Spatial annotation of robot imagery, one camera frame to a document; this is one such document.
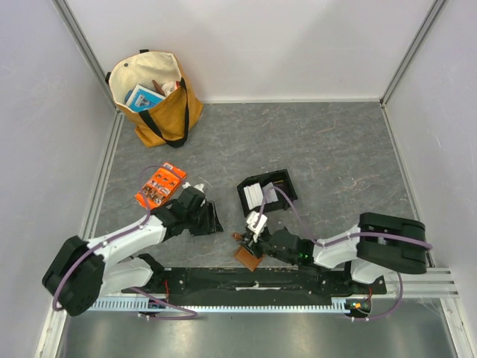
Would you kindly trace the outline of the tan leather card holder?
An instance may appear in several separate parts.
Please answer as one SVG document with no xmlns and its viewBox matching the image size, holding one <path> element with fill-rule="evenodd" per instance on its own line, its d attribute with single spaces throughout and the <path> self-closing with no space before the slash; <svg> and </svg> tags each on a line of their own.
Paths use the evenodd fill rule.
<svg viewBox="0 0 477 358">
<path fill-rule="evenodd" d="M 234 251 L 233 258 L 240 262 L 249 271 L 255 271 L 259 264 L 263 261 L 264 255 L 253 251 L 253 240 L 250 240 L 240 233 L 233 233 L 232 238 L 238 244 L 237 249 Z"/>
</svg>

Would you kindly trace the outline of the black card box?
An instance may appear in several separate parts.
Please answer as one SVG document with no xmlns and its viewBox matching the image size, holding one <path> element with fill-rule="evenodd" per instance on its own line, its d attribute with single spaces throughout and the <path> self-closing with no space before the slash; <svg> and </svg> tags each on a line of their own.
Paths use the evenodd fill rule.
<svg viewBox="0 0 477 358">
<path fill-rule="evenodd" d="M 268 173 L 264 173 L 260 175 L 250 176 L 245 178 L 237 186 L 237 192 L 241 202 L 241 208 L 242 208 L 244 216 L 247 216 L 252 210 L 255 210 L 256 212 L 258 212 L 260 208 L 260 207 L 256 207 L 252 210 L 248 209 L 245 194 L 244 194 L 244 188 L 246 186 L 249 186 L 255 183 L 260 183 L 261 186 L 265 186 L 268 183 L 273 183 L 274 181 L 279 181 L 279 180 L 285 181 L 286 184 L 284 186 L 276 186 L 276 187 L 281 189 L 290 198 L 291 201 L 297 200 L 297 194 L 287 169 L 281 169 L 275 172 L 268 172 Z M 271 204 L 265 203 L 265 207 L 264 207 L 265 213 L 270 211 L 275 211 L 275 210 L 287 210 L 290 207 L 288 202 L 279 193 L 277 193 L 277 197 L 278 197 L 278 202 L 271 203 Z"/>
</svg>

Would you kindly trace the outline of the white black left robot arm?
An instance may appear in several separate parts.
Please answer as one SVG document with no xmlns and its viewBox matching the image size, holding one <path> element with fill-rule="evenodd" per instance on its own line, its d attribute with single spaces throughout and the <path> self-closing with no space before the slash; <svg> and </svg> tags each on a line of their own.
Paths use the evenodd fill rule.
<svg viewBox="0 0 477 358">
<path fill-rule="evenodd" d="M 137 222 L 111 234 L 68 238 L 48 267 L 42 284 L 52 308 L 71 316 L 86 312 L 100 297 L 123 289 L 161 290 L 162 266 L 142 250 L 188 231 L 205 236 L 223 230 L 215 204 L 202 184 L 184 185 L 179 197 L 148 210 Z"/>
</svg>

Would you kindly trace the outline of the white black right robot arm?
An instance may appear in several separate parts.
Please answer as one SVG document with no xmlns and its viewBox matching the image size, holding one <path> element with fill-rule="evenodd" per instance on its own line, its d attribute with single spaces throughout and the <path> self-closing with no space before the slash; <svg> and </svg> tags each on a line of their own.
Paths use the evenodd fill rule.
<svg viewBox="0 0 477 358">
<path fill-rule="evenodd" d="M 300 268 L 334 269 L 349 264 L 341 284 L 349 293 L 359 293 L 389 272 L 425 274 L 426 242 L 424 223 L 378 213 L 363 213 L 357 224 L 327 239 L 303 239 L 286 228 L 271 233 L 268 218 L 251 212 L 245 232 L 234 233 L 247 252 L 240 261 L 253 271 L 266 255 Z"/>
</svg>

